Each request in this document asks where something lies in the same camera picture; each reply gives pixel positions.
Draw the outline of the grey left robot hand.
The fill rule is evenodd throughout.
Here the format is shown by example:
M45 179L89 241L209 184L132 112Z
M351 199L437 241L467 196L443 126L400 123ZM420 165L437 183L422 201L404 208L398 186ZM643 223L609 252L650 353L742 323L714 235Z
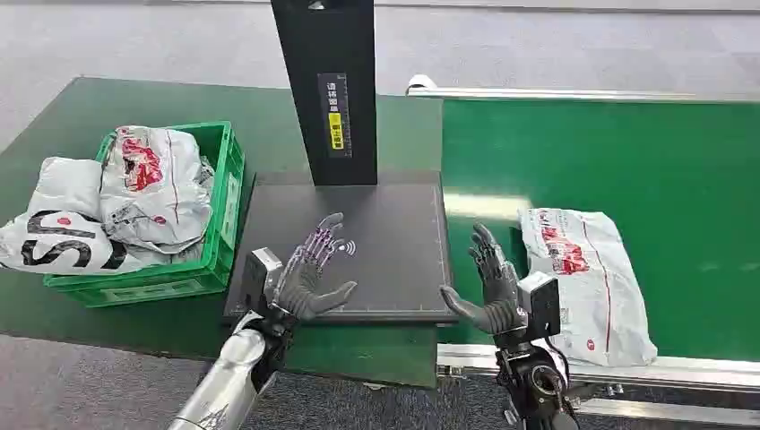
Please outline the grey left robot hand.
M295 248L273 290L271 305L300 321L310 321L349 302L358 285L353 280L327 293L316 292L324 267L344 243L337 237L342 221L341 212L326 216Z

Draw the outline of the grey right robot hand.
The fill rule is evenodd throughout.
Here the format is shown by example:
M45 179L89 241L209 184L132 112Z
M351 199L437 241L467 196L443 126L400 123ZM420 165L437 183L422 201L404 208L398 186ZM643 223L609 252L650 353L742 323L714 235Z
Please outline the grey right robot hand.
M454 288L442 286L440 293L445 303L455 314L489 335L526 328L529 317L518 304L517 274L501 245L487 226L479 222L473 225L471 241L473 246L468 254L479 274L483 304L475 305L461 298Z

